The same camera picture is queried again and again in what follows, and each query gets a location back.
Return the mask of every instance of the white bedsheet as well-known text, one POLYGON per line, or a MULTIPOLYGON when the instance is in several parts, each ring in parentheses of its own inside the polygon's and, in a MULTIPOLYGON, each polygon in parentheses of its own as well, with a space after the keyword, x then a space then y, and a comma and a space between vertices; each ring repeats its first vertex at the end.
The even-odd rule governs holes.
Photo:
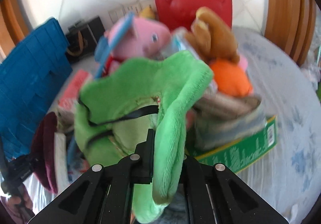
POLYGON ((254 92, 278 115, 278 143, 239 177, 292 224, 300 224, 321 192, 321 106, 310 82, 277 46, 233 29, 248 59, 254 92))
POLYGON ((33 202, 33 212, 38 214, 56 197, 47 191, 39 182, 34 174, 30 175, 24 182, 30 199, 33 202))

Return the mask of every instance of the black bag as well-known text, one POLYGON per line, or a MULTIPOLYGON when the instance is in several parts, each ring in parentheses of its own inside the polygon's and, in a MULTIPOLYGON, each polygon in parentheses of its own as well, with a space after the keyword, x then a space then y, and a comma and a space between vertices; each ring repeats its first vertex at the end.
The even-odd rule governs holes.
POLYGON ((66 51, 66 56, 71 64, 93 55, 99 38, 105 32, 99 16, 89 22, 78 21, 68 29, 69 33, 66 37, 70 46, 66 51))

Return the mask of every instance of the green plush toy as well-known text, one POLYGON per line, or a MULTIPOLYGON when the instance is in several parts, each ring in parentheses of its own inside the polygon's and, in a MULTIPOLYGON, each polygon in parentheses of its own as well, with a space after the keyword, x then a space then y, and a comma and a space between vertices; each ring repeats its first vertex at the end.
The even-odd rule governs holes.
POLYGON ((80 91, 75 138, 91 165, 109 166, 144 142, 149 128, 156 131, 153 183, 134 186, 133 211, 140 223, 157 219, 171 202, 179 182, 186 138, 186 112, 202 96, 213 78, 211 69, 188 51, 164 61, 133 58, 109 77, 95 80, 80 91), (157 104, 158 114, 100 124, 120 118, 141 107, 157 104), (97 134, 112 130, 113 136, 93 142, 97 134))

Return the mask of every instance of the pink plush pig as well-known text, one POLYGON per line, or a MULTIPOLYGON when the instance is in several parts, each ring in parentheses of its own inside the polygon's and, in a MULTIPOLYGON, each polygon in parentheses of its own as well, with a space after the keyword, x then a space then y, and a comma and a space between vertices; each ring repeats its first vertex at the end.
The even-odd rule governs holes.
MULTIPOLYGON (((123 21, 123 18, 120 19, 109 32, 105 32, 104 36, 108 38, 109 43, 123 21)), ((150 19, 133 17, 132 28, 111 52, 106 62, 104 75, 114 72, 122 62, 129 58, 154 56, 170 40, 170 31, 164 24, 150 19)))

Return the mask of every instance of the orange plush toy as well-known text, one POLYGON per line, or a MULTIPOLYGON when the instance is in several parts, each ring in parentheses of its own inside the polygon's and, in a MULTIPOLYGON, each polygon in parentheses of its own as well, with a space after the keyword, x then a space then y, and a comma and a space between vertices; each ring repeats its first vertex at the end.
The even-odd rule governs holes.
POLYGON ((248 96, 253 92, 246 73, 238 65, 228 60, 217 59, 209 66, 214 72, 219 92, 234 97, 248 96))

